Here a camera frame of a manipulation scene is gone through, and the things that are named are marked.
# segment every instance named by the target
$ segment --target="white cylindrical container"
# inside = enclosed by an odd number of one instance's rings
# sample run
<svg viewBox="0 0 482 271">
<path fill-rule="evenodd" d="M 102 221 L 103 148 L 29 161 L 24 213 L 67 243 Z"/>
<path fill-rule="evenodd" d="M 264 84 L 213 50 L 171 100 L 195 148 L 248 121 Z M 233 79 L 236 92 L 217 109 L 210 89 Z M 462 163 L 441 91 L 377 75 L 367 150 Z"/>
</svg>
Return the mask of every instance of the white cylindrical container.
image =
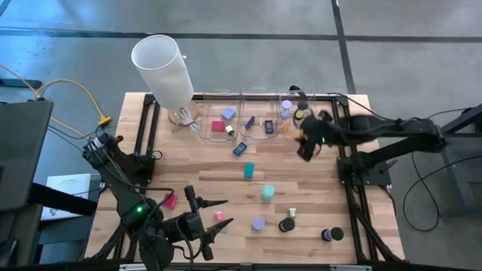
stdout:
<svg viewBox="0 0 482 271">
<path fill-rule="evenodd" d="M 132 61 L 160 106 L 179 110 L 194 91 L 177 43 L 165 35 L 152 35 L 133 49 Z"/>
</svg>

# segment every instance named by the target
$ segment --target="gray floor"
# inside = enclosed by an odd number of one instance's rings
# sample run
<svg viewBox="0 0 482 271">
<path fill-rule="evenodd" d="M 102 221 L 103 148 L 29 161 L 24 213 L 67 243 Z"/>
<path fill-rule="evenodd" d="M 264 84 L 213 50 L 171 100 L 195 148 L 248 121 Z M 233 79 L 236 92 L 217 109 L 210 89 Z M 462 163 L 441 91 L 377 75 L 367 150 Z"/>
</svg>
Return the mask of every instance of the gray floor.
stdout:
<svg viewBox="0 0 482 271">
<path fill-rule="evenodd" d="M 482 2 L 476 0 L 339 3 L 347 35 L 482 35 Z M 329 0 L 11 0 L 0 16 L 0 29 L 337 34 Z M 79 81 L 117 121 L 126 91 L 148 91 L 130 61 L 137 41 L 3 35 L 0 63 L 25 78 Z M 307 92 L 347 93 L 338 41 L 179 39 L 178 43 L 188 57 L 186 64 L 196 91 L 266 86 L 286 90 L 297 84 Z M 347 47 L 357 93 L 368 94 L 371 107 L 382 115 L 427 117 L 482 101 L 481 43 L 348 42 Z M 10 75 L 0 71 L 0 77 Z M 31 96 L 28 90 L 0 90 L 0 100 L 6 102 L 22 102 Z M 53 114 L 60 120 L 83 132 L 96 128 L 98 116 L 82 90 L 58 84 L 45 96 L 55 102 Z M 457 114 L 441 115 L 435 121 L 444 124 Z M 415 158 L 422 175 L 443 164 L 438 154 L 415 154 Z M 49 175 L 81 172 L 93 170 L 76 149 L 48 133 L 35 181 L 44 183 Z M 416 180 L 410 157 L 401 157 L 390 174 L 406 258 L 415 263 L 482 269 L 482 219 L 457 218 L 441 221 L 430 233 L 415 231 L 401 214 L 403 196 Z M 446 172 L 428 183 L 441 211 L 457 206 Z M 421 187 L 408 199 L 407 215 L 419 227 L 432 224 L 434 210 Z M 76 249 L 78 243 L 46 249 L 42 261 L 73 259 L 69 254 L 77 254 Z"/>
</svg>

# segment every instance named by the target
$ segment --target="wooden table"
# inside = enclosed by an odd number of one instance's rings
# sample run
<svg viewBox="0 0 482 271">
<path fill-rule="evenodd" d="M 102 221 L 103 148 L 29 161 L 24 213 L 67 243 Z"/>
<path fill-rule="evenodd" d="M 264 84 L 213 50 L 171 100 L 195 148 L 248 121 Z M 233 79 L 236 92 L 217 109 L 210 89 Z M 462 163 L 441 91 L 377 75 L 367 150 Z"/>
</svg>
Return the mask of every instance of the wooden table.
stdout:
<svg viewBox="0 0 482 271">
<path fill-rule="evenodd" d="M 120 148 L 132 153 L 145 93 L 126 93 L 119 117 L 116 135 L 123 135 Z M 366 95 L 350 96 L 368 106 Z M 316 102 L 317 110 L 331 112 L 328 102 Z M 367 114 L 355 103 L 349 104 L 351 114 Z M 183 188 L 192 184 L 198 196 L 205 199 L 228 199 L 222 206 L 201 209 L 205 227 L 215 224 L 215 212 L 222 211 L 225 218 L 234 218 L 212 244 L 214 260 L 211 263 L 356 263 L 352 231 L 346 204 L 346 194 L 337 178 L 335 160 L 338 148 L 323 147 L 321 154 L 309 163 L 296 155 L 297 143 L 278 135 L 270 142 L 248 143 L 241 157 L 232 154 L 233 147 L 206 144 L 189 129 L 172 133 L 167 111 L 161 109 L 158 120 L 154 150 L 163 152 L 163 159 L 156 162 L 151 187 L 171 187 L 179 195 L 173 212 L 163 209 L 171 218 L 188 210 Z M 377 142 L 360 145 L 359 150 L 372 151 Z M 252 180 L 245 180 L 243 170 L 246 162 L 255 164 Z M 270 203 L 263 203 L 261 191 L 265 184 L 276 188 Z M 148 191 L 147 196 L 161 201 L 165 192 Z M 390 198 L 379 187 L 367 187 L 371 220 L 392 251 L 403 258 L 397 222 Z M 100 199 L 86 257 L 95 254 L 108 240 L 119 223 L 115 211 L 116 201 L 109 190 Z M 278 223 L 286 218 L 288 208 L 297 209 L 296 227 L 281 233 Z M 261 232 L 252 230 L 252 220 L 258 216 L 266 219 L 267 226 Z M 364 252 L 368 256 L 366 234 L 360 226 Z M 345 238 L 339 242 L 325 242 L 320 233 L 325 228 L 341 227 Z M 193 242 L 194 251 L 199 243 Z M 195 262 L 203 262 L 198 257 Z M 173 262 L 186 262 L 177 251 Z"/>
</svg>

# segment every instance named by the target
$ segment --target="pink block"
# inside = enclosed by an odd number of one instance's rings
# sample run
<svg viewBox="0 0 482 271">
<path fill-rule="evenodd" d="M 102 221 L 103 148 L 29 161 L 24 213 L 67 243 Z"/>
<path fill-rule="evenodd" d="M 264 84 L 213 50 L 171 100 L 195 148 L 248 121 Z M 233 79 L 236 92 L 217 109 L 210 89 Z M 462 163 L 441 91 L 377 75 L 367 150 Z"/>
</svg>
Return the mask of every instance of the pink block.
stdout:
<svg viewBox="0 0 482 271">
<path fill-rule="evenodd" d="M 167 197 L 169 196 L 169 194 L 167 193 L 164 197 L 164 199 L 166 199 Z M 173 210 L 175 208 L 175 201 L 178 199 L 178 197 L 173 194 L 164 204 L 163 206 L 165 208 L 168 208 L 168 209 L 171 209 Z"/>
<path fill-rule="evenodd" d="M 223 216 L 223 213 L 221 211 L 217 211 L 216 212 L 216 221 L 217 222 L 221 222 L 224 220 L 224 216 Z"/>
</svg>

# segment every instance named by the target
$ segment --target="teal block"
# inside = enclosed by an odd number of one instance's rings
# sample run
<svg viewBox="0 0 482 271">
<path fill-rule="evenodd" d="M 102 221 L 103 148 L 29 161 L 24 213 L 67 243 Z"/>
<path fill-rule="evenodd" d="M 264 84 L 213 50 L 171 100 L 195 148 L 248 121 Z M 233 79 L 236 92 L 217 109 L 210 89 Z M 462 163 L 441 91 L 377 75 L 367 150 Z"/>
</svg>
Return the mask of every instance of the teal block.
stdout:
<svg viewBox="0 0 482 271">
<path fill-rule="evenodd" d="M 253 178 L 253 172 L 255 171 L 254 163 L 246 163 L 244 168 L 244 178 Z"/>
</svg>

